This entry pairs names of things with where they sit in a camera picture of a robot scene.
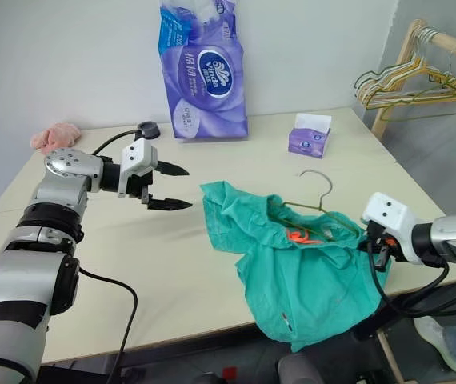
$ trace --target table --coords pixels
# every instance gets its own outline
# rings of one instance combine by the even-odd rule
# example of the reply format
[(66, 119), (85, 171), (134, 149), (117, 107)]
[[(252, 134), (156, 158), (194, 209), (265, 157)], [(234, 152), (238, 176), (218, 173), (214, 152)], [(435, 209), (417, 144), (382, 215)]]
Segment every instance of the table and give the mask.
[[(404, 202), (425, 220), (442, 215), (351, 109), (317, 113), (333, 116), (324, 159), (287, 152), (295, 114), (250, 118), (250, 138), (242, 141), (180, 142), (172, 139), (169, 124), (160, 125), (162, 136), (154, 141), (159, 159), (184, 166), (190, 176), (156, 174), (150, 192), (156, 198), (192, 202), (188, 210), (151, 211), (136, 199), (118, 199), (105, 192), (90, 195), (82, 221), (86, 236), (75, 257), (88, 271), (119, 279), (138, 292), (139, 309), (128, 349), (253, 321), (234, 268), (240, 255), (217, 252), (210, 245), (199, 189), (202, 183), (227, 180), (255, 194), (277, 193), (289, 201), (316, 204), (326, 182), (314, 174), (297, 176), (311, 168), (328, 174), (334, 183), (333, 192), (324, 199), (325, 207), (355, 221), (359, 222), (375, 191)], [(76, 147), (91, 152), (127, 129), (85, 131)], [(121, 148), (130, 140), (113, 143), (102, 154), (118, 161)], [(34, 153), (0, 197), (0, 245), (43, 176), (42, 159)], [(386, 292), (417, 289), (438, 274), (438, 270), (394, 263)], [(447, 281), (456, 281), (456, 266)], [(131, 307), (131, 296), (123, 289), (81, 276), (74, 306), (50, 320), (43, 361), (116, 351)]]

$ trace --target hanger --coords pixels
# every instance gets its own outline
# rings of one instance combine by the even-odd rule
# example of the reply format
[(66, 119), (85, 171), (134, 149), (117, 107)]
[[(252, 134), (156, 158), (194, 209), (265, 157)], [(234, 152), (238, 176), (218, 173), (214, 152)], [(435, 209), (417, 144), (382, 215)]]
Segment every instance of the hanger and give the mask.
[[(428, 41), (432, 37), (432, 32), (435, 32), (432, 28), (424, 27), (424, 30), (429, 30), (431, 33), (424, 34), (423, 38)], [(452, 49), (449, 55), (448, 71), (441, 73), (438, 69), (430, 66), (425, 66), (418, 72), (427, 73), (431, 82), (436, 82), (437, 85), (427, 90), (419, 92), (386, 92), (378, 91), (366, 103), (367, 109), (385, 108), (381, 114), (380, 119), (385, 122), (404, 122), (409, 120), (417, 120), (420, 118), (433, 118), (442, 116), (456, 115), (456, 112), (446, 114), (428, 114), (423, 116), (415, 116), (412, 118), (387, 118), (386, 113), (388, 110), (395, 106), (406, 106), (406, 105), (421, 105), (435, 102), (456, 102), (456, 77), (452, 75), (452, 55), (456, 47)]]
[(410, 66), (401, 68), (400, 70), (393, 70), (388, 73), (384, 78), (380, 78), (379, 81), (372, 82), (369, 86), (364, 87), (363, 90), (359, 91), (359, 101), (366, 107), (369, 100), (372, 99), (374, 94), (379, 91), (390, 91), (397, 88), (400, 83), (405, 81), (407, 78), (411, 78), (417, 74), (429, 73), (430, 69), (427, 67), (425, 53), (427, 42), (437, 33), (436, 30), (431, 28), (423, 28), (418, 33), (418, 40), (415, 46), (413, 56), (415, 59)]
[[(418, 44), (416, 52), (424, 52), (427, 42), (437, 33), (436, 30), (423, 27), (418, 34)], [(456, 48), (452, 50), (449, 56), (449, 71), (441, 73), (438, 69), (428, 66), (425, 58), (423, 58), (417, 67), (409, 67), (408, 69), (400, 69), (388, 73), (386, 79), (381, 79), (380, 82), (374, 82), (371, 86), (364, 89), (360, 96), (360, 101), (368, 110), (377, 108), (386, 108), (381, 115), (383, 121), (407, 121), (417, 118), (431, 118), (440, 116), (449, 116), (456, 113), (448, 114), (431, 114), (413, 118), (390, 119), (385, 118), (386, 112), (394, 106), (401, 105), (419, 105), (435, 102), (456, 102), (456, 77), (451, 73), (451, 56)], [(420, 92), (393, 92), (392, 89), (397, 84), (417, 74), (428, 74), (429, 80), (436, 82), (438, 85)]]
[[(393, 66), (388, 66), (380, 73), (376, 73), (373, 71), (365, 72), (363, 75), (361, 75), (356, 80), (356, 82), (354, 83), (354, 88), (358, 88), (360, 90), (362, 87), (365, 87), (366, 83), (371, 82), (372, 80), (374, 80), (373, 82), (379, 82), (382, 85), (383, 79), (385, 79), (390, 74), (400, 73), (401, 71), (403, 72), (403, 71), (407, 70), (408, 68), (418, 66), (420, 63), (420, 60), (422, 60), (422, 58), (425, 57), (426, 45), (422, 44), (422, 41), (423, 41), (423, 35), (427, 34), (427, 32), (428, 32), (427, 30), (420, 30), (420, 29), (416, 29), (413, 32), (414, 50), (411, 55), (411, 59), (408, 62), (403, 63), (403, 64), (393, 65)], [(358, 81), (365, 76), (366, 76), (366, 78), (363, 79), (363, 81), (358, 85)]]
[[(393, 108), (394, 106), (404, 106), (404, 105), (410, 105), (410, 104), (419, 104), (421, 102), (418, 102), (418, 101), (415, 101), (415, 99), (418, 99), (418, 95), (415, 95), (411, 101), (407, 101), (407, 100), (399, 100), (397, 101), (396, 103), (392, 103), (390, 105), (388, 105), (382, 115), (381, 115), (381, 120), (383, 120), (384, 122), (407, 122), (409, 120), (419, 120), (421, 118), (440, 118), (440, 117), (443, 117), (443, 116), (455, 116), (456, 115), (456, 112), (450, 112), (450, 113), (447, 113), (447, 114), (427, 114), (427, 115), (423, 115), (423, 116), (414, 116), (412, 118), (385, 118), (386, 116), (386, 112), (388, 112), (388, 110), (390, 110), (391, 108)], [(439, 102), (450, 102), (452, 100), (450, 99), (439, 99), (440, 101)]]
[[(312, 210), (318, 210), (320, 212), (323, 212), (326, 216), (329, 216), (330, 218), (332, 218), (333, 220), (335, 220), (336, 222), (338, 222), (340, 225), (344, 226), (346, 229), (348, 229), (348, 231), (352, 232), (353, 234), (359, 234), (359, 231), (360, 231), (360, 228), (359, 227), (355, 227), (354, 224), (352, 222), (344, 222), (343, 220), (341, 220), (340, 218), (337, 218), (336, 216), (334, 216), (331, 212), (325, 210), (322, 206), (322, 200), (324, 199), (325, 196), (327, 196), (328, 194), (331, 193), (331, 191), (333, 190), (333, 182), (331, 181), (331, 179), (325, 175), (323, 172), (320, 172), (318, 170), (312, 170), (312, 169), (308, 169), (308, 170), (304, 170), (303, 172), (301, 172), (298, 176), (301, 177), (303, 176), (304, 174), (307, 174), (307, 173), (315, 173), (315, 174), (318, 174), (320, 176), (322, 176), (329, 184), (329, 189), (328, 191), (326, 191), (325, 193), (323, 193), (319, 200), (318, 200), (318, 205), (317, 206), (310, 206), (310, 205), (307, 205), (307, 204), (301, 204), (301, 203), (298, 203), (298, 202), (283, 202), (281, 204), (279, 204), (280, 206), (300, 206), (302, 208), (308, 208), (308, 209), (312, 209)], [(287, 230), (287, 237), (294, 241), (292, 238), (293, 237), (296, 237), (299, 239), (299, 241), (296, 241), (296, 242), (301, 242), (301, 243), (306, 243), (306, 244), (312, 244), (311, 241), (314, 241), (314, 243), (316, 243), (317, 240), (313, 239), (313, 240), (310, 240), (307, 236), (307, 234), (313, 234), (317, 237), (319, 237), (323, 242), (333, 242), (333, 241), (336, 241), (334, 238), (329, 238), (327, 236), (325, 236), (324, 234), (320, 234), (319, 232), (315, 231), (315, 230), (312, 230), (311, 228), (307, 228), (307, 227), (304, 227), (304, 226), (300, 226), (294, 222), (291, 222), (290, 220), (286, 220), (286, 219), (283, 219), (283, 218), (276, 218), (274, 216), (270, 216), (273, 220), (275, 221), (278, 221), (278, 222), (281, 222), (283, 224), (287, 224), (288, 226), (290, 227), (293, 227), (293, 228), (296, 228), (298, 230), (303, 230), (305, 231), (305, 237), (304, 238), (301, 238), (299, 237), (298, 238), (298, 235), (297, 234), (294, 234), (294, 233), (291, 233)]]

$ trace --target red object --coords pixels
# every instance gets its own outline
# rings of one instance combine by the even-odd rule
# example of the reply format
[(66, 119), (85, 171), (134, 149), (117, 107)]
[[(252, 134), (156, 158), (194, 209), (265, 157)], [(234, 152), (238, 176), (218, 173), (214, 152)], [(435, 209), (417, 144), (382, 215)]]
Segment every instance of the red object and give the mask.
[(235, 380), (237, 378), (237, 367), (227, 366), (222, 369), (222, 378), (225, 380)]
[(288, 229), (285, 229), (285, 231), (286, 231), (286, 236), (292, 242), (298, 242), (300, 244), (322, 244), (323, 243), (320, 240), (309, 240), (308, 232), (305, 232), (305, 237), (302, 238), (301, 231), (291, 232)]

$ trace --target black knob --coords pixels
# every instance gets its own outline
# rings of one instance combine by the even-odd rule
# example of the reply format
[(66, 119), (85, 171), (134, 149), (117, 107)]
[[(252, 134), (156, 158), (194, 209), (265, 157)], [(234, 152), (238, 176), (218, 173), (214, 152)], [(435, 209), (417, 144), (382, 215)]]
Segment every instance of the black knob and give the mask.
[(135, 134), (135, 139), (145, 138), (152, 140), (161, 135), (161, 130), (158, 128), (156, 122), (142, 122), (138, 125), (138, 132)]

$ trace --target pink plush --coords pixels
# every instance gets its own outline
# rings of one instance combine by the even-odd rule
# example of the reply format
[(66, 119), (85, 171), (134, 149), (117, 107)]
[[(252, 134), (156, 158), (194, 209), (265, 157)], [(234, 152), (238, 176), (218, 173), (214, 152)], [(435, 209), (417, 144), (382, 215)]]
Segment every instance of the pink plush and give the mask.
[(57, 148), (74, 146), (75, 141), (80, 137), (81, 131), (75, 125), (68, 122), (57, 122), (48, 130), (34, 135), (30, 140), (30, 146), (48, 154)]

